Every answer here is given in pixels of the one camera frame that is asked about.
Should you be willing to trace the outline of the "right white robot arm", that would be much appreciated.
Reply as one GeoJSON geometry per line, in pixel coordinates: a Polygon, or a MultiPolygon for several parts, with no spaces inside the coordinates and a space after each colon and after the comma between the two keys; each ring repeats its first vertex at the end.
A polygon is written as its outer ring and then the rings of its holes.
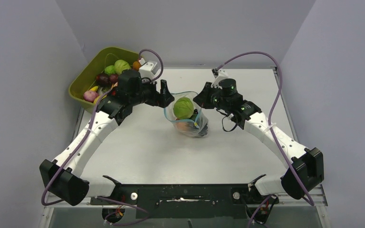
{"type": "Polygon", "coordinates": [[[262,110],[238,93],[236,81],[223,79],[217,86],[207,82],[193,99],[204,109],[224,111],[239,128],[269,148],[287,168],[284,174],[262,175],[250,184],[251,201],[262,202],[267,195],[286,193],[299,200],[324,180],[324,158],[318,148],[309,149],[269,123],[262,110]]]}

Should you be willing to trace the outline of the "dark green avocado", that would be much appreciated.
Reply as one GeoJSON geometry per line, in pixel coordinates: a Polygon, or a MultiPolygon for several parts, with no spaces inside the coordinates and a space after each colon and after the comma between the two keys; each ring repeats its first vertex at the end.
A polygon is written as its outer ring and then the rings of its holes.
{"type": "Polygon", "coordinates": [[[198,122],[200,120],[200,115],[199,114],[193,114],[190,119],[194,122],[198,122]]]}

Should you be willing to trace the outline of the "clear zip top bag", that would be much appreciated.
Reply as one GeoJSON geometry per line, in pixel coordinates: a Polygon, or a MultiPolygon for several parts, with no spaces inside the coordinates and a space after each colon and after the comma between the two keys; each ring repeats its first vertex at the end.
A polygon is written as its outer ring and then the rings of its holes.
{"type": "Polygon", "coordinates": [[[175,100],[163,109],[165,118],[174,128],[189,137],[205,137],[208,135],[208,118],[202,108],[193,99],[198,95],[194,91],[172,94],[175,100]]]}

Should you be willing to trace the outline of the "dark grape bunch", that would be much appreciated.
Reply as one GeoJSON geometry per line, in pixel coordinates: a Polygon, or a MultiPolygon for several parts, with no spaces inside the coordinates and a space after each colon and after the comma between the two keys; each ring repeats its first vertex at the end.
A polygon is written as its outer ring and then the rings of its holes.
{"type": "Polygon", "coordinates": [[[196,137],[205,137],[208,134],[207,117],[202,112],[199,112],[198,109],[195,109],[193,114],[200,115],[200,120],[198,122],[194,122],[195,123],[194,127],[197,130],[196,137]]]}

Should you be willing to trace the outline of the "orange peach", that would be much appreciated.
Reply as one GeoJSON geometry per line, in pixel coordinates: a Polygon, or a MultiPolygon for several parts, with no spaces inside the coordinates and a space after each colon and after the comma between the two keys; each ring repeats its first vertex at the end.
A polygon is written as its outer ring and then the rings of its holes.
{"type": "Polygon", "coordinates": [[[192,128],[191,128],[190,122],[177,122],[176,123],[176,129],[181,131],[181,132],[188,132],[192,128]]]}

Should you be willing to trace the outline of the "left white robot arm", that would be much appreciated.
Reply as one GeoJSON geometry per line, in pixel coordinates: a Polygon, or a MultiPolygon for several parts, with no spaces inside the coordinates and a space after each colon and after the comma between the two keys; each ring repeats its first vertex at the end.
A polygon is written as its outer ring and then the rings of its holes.
{"type": "Polygon", "coordinates": [[[86,197],[108,197],[119,182],[104,176],[104,181],[92,183],[80,176],[105,138],[132,113],[140,104],[166,108],[174,101],[167,81],[143,82],[135,70],[126,70],[118,77],[117,86],[108,90],[97,100],[85,128],[69,146],[52,161],[44,160],[39,167],[45,189],[41,203],[44,206],[62,201],[71,206],[78,205],[86,197]]]}

